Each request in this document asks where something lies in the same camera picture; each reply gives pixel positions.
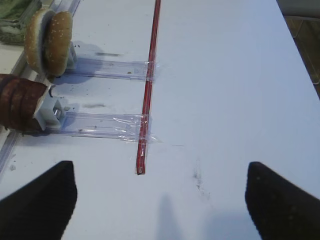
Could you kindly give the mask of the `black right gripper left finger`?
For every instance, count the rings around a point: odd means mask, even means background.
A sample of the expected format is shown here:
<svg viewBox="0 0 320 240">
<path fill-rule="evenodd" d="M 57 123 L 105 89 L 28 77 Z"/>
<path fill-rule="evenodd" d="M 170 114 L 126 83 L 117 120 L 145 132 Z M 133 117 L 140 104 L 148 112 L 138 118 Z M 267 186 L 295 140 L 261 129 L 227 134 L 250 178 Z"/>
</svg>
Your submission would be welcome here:
<svg viewBox="0 0 320 240">
<path fill-rule="evenodd" d="M 0 201 L 2 240 L 60 240 L 78 198 L 72 161 L 61 161 Z"/>
</svg>

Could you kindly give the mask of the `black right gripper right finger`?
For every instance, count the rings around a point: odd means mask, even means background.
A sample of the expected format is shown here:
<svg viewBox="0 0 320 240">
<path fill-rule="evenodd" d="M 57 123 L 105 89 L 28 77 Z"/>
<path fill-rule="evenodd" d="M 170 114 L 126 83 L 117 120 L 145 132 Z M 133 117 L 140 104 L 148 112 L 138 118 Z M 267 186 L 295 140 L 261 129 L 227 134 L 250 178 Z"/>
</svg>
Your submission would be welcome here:
<svg viewBox="0 0 320 240">
<path fill-rule="evenodd" d="M 320 200 L 263 163 L 249 163 L 244 198 L 261 239 L 320 238 Z"/>
</svg>

